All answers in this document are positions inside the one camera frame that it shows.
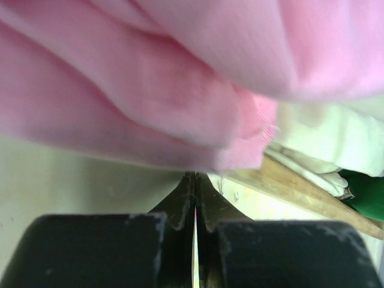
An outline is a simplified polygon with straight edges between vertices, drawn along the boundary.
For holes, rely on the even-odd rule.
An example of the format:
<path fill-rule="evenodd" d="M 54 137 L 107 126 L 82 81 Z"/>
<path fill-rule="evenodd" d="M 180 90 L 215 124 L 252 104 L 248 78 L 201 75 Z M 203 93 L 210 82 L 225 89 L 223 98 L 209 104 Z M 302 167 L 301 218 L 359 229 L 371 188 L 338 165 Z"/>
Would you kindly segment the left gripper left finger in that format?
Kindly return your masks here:
<path fill-rule="evenodd" d="M 2 287 L 191 287 L 195 180 L 145 214 L 44 215 L 24 232 Z"/>

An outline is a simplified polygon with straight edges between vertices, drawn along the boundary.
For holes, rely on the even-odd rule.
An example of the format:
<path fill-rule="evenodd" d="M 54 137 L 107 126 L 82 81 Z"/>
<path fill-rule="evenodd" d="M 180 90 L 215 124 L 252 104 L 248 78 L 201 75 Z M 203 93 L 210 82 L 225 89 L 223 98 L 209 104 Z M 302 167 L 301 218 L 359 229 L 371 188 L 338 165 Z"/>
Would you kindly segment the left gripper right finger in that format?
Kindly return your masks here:
<path fill-rule="evenodd" d="M 252 220 L 195 181 L 201 287 L 381 287 L 357 231 L 340 221 Z"/>

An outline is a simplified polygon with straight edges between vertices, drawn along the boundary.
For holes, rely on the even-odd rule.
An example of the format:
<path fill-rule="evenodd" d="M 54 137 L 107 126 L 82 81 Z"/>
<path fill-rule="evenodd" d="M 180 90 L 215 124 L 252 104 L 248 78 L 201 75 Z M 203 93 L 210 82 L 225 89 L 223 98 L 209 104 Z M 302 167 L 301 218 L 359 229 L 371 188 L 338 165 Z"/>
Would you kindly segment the wooden clothes rack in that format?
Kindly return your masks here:
<path fill-rule="evenodd" d="M 383 227 L 357 213 L 273 158 L 266 156 L 259 170 L 234 170 L 227 178 L 331 220 L 343 221 L 369 236 L 383 239 Z"/>

